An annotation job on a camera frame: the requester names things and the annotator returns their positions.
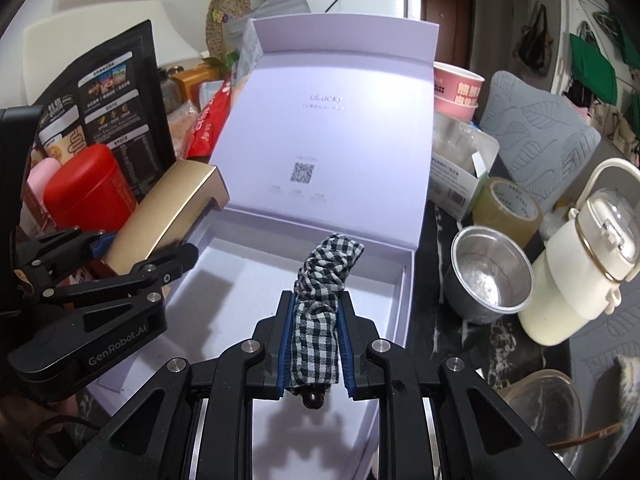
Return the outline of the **pink paper cup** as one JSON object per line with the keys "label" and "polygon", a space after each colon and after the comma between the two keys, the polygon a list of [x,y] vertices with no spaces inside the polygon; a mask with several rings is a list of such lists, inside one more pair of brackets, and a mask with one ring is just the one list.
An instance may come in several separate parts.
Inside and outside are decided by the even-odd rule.
{"label": "pink paper cup", "polygon": [[485,78],[458,66],[434,63],[434,107],[437,113],[472,122]]}

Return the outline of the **red cylindrical tin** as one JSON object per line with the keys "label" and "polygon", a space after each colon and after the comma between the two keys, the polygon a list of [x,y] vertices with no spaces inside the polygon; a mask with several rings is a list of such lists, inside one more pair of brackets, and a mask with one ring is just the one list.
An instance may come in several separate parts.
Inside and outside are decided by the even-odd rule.
{"label": "red cylindrical tin", "polygon": [[43,203],[59,230],[117,232],[137,201],[112,151],[94,144],[74,156],[47,183]]}

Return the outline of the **brown wooden door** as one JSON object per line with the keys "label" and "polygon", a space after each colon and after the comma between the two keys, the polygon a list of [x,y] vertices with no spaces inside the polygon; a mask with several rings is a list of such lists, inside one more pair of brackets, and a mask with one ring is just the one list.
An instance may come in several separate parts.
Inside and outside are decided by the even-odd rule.
{"label": "brown wooden door", "polygon": [[475,0],[422,0],[422,20],[439,26],[435,60],[469,68]]}

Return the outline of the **glass Hello Kitty mug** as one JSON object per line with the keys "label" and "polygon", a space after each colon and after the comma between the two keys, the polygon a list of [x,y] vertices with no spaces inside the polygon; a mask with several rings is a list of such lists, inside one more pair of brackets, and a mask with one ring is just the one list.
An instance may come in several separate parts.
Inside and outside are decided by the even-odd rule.
{"label": "glass Hello Kitty mug", "polygon": [[622,429],[616,422],[585,434],[582,400],[574,382],[558,370],[538,370],[498,393],[572,474],[583,445]]}

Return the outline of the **floral fabric cushion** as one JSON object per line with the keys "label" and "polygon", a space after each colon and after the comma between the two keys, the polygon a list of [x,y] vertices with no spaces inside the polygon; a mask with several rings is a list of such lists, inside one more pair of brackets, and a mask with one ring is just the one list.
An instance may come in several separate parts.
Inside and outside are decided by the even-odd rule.
{"label": "floral fabric cushion", "polygon": [[639,419],[639,359],[616,356],[620,367],[620,422],[625,432],[631,432]]}

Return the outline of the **cream white kettle bottle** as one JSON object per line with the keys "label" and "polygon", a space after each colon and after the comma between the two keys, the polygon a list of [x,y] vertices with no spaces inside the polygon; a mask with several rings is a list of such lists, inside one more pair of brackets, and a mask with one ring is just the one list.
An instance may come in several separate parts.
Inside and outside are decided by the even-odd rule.
{"label": "cream white kettle bottle", "polygon": [[530,339],[545,347],[566,341],[600,314],[622,303],[620,285],[639,273],[639,220],[612,188],[596,188],[601,174],[639,169],[610,158],[594,168],[565,222],[532,265],[534,289],[518,314]]}

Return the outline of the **white medicine box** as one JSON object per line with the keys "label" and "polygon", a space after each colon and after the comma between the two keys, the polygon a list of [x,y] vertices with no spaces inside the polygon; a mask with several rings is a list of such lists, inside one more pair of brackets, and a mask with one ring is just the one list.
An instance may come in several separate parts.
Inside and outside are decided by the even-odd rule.
{"label": "white medicine box", "polygon": [[471,124],[436,113],[428,199],[454,220],[473,208],[488,179],[499,143]]}

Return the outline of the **black white gingham scrunchie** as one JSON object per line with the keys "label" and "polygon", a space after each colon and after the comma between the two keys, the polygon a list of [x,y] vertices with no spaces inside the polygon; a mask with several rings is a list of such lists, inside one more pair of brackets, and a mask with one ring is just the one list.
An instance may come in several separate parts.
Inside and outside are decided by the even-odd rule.
{"label": "black white gingham scrunchie", "polygon": [[363,244],[332,234],[314,248],[294,283],[288,390],[338,382],[337,310]]}

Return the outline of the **green tote bag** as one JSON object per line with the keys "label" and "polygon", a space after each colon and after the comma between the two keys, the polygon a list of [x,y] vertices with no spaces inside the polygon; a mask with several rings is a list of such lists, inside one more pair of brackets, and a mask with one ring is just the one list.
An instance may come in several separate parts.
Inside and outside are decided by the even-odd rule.
{"label": "green tote bag", "polygon": [[617,79],[614,67],[597,47],[570,34],[573,77],[601,102],[617,103]]}

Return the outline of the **gold cardboard box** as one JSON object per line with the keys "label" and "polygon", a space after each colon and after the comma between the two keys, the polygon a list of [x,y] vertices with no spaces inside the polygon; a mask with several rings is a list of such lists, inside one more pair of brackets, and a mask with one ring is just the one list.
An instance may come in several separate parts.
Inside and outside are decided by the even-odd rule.
{"label": "gold cardboard box", "polygon": [[218,167],[180,159],[118,231],[103,261],[116,274],[127,274],[154,252],[181,242],[207,207],[221,210],[229,200]]}

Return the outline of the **small metal bowl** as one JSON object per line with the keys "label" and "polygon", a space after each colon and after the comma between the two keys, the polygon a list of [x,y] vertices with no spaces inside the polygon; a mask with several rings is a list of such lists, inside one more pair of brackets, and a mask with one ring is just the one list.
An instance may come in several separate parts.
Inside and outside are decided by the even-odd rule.
{"label": "small metal bowl", "polygon": [[460,318],[486,325],[529,305],[534,274],[523,249],[506,234],[468,226],[452,241],[442,287]]}

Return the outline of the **lavender open gift box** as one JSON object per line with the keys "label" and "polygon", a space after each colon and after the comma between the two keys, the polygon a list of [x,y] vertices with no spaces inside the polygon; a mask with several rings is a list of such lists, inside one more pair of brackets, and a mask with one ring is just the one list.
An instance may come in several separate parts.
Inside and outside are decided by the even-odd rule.
{"label": "lavender open gift box", "polygon": [[153,374],[250,338],[303,261],[343,234],[364,251],[346,288],[355,312],[403,344],[432,158],[438,28],[408,18],[311,13],[255,24],[262,58],[210,160],[230,200],[188,239],[200,256],[171,285],[165,333],[94,387],[120,416]]}

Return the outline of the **black snack pouch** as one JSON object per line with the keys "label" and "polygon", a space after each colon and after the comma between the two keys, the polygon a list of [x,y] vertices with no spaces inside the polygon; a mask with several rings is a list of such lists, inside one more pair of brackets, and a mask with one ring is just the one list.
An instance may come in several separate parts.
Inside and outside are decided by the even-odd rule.
{"label": "black snack pouch", "polygon": [[90,145],[107,146],[136,200],[176,161],[149,20],[81,55],[36,103],[38,148],[66,164]]}

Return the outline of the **red snack bag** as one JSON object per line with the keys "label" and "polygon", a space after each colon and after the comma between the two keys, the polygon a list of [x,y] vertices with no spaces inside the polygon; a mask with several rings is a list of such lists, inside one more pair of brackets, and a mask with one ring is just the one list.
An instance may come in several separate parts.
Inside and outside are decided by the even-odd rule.
{"label": "red snack bag", "polygon": [[203,107],[186,135],[182,149],[183,158],[209,160],[229,117],[231,97],[231,80],[227,77]]}

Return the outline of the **grey leaf chair far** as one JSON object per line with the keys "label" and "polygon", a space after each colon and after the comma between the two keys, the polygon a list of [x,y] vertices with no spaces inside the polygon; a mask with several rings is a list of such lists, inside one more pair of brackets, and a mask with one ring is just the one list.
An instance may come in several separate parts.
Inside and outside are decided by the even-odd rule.
{"label": "grey leaf chair far", "polygon": [[596,151],[601,135],[562,96],[498,70],[490,80],[480,130],[499,143],[511,180],[546,214]]}

